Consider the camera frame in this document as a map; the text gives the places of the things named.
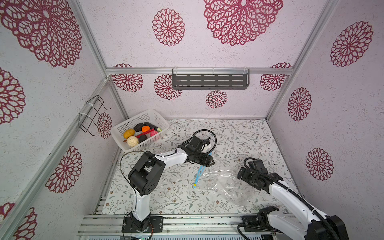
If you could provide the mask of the clear zip top bag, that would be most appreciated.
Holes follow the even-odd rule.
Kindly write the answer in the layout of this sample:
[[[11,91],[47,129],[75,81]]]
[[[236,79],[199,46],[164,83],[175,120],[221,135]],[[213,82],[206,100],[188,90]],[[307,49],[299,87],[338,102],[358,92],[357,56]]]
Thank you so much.
[[[199,166],[194,176],[193,188],[208,191],[225,202],[244,210],[258,209],[274,203],[274,198],[258,191],[237,178],[244,166],[245,155],[236,154],[223,157],[213,154],[215,164],[211,167]]]

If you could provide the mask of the pink red toy ball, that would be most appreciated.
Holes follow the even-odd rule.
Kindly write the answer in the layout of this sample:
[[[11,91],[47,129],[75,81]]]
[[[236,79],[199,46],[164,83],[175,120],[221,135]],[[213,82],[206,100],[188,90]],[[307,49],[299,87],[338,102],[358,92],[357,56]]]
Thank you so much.
[[[153,136],[157,135],[158,133],[159,133],[158,131],[153,130],[150,132],[150,136],[153,137]]]

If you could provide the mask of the orange toy fruit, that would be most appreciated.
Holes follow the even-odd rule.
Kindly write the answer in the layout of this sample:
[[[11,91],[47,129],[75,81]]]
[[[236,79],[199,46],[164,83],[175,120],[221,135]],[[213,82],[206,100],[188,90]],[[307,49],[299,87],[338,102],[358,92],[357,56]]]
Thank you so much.
[[[149,126],[143,126],[143,127],[142,127],[142,132],[143,132],[143,133],[146,133],[146,132],[148,132],[150,129],[151,129],[151,127],[149,127]]]

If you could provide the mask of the white perforated plastic basket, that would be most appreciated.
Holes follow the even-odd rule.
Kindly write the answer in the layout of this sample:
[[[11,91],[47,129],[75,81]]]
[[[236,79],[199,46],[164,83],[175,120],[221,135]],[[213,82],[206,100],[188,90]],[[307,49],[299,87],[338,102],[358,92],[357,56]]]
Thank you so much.
[[[160,128],[162,131],[136,145],[135,147],[130,147],[126,142],[124,142],[124,132],[128,129],[133,129],[137,124],[144,122],[149,122],[150,124]],[[167,120],[165,120],[157,111],[148,109],[114,126],[111,129],[111,136],[114,138],[115,142],[123,152],[141,151],[149,147],[154,142],[163,138],[169,129],[170,124]]]

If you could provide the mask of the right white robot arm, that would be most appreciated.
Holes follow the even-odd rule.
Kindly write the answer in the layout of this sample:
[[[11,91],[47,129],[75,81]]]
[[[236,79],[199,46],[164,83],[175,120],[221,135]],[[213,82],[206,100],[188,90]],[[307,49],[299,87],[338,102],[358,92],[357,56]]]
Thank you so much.
[[[345,223],[336,215],[320,211],[293,191],[277,173],[269,173],[260,159],[246,158],[237,178],[251,187],[272,195],[294,216],[287,217],[279,208],[269,206],[255,216],[244,216],[237,226],[238,233],[247,239],[245,232],[260,232],[264,240],[273,234],[284,234],[292,240],[347,240]]]

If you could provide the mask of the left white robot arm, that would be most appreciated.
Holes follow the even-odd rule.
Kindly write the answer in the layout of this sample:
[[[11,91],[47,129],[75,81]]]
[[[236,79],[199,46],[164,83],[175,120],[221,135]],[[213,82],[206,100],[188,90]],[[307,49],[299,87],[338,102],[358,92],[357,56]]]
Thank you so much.
[[[150,194],[156,189],[164,170],[185,163],[210,167],[215,164],[211,152],[216,137],[201,139],[192,136],[174,150],[164,154],[146,151],[128,174],[128,182],[134,190],[133,218],[143,222],[150,216]]]

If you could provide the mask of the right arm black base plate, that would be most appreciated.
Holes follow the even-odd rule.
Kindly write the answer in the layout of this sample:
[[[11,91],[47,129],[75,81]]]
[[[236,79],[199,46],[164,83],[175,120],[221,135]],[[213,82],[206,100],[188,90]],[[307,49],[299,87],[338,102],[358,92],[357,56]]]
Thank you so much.
[[[268,215],[273,212],[279,211],[279,208],[275,206],[269,206],[260,209],[255,215],[242,216],[243,224],[246,226],[245,231],[275,231],[268,220]]]

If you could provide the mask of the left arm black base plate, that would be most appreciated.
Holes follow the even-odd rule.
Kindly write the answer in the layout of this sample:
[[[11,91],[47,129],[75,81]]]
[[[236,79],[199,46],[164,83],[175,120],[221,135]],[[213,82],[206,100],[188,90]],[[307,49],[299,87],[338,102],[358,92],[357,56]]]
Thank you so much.
[[[148,216],[143,221],[137,220],[132,213],[124,217],[122,233],[161,233],[163,231],[164,217]]]

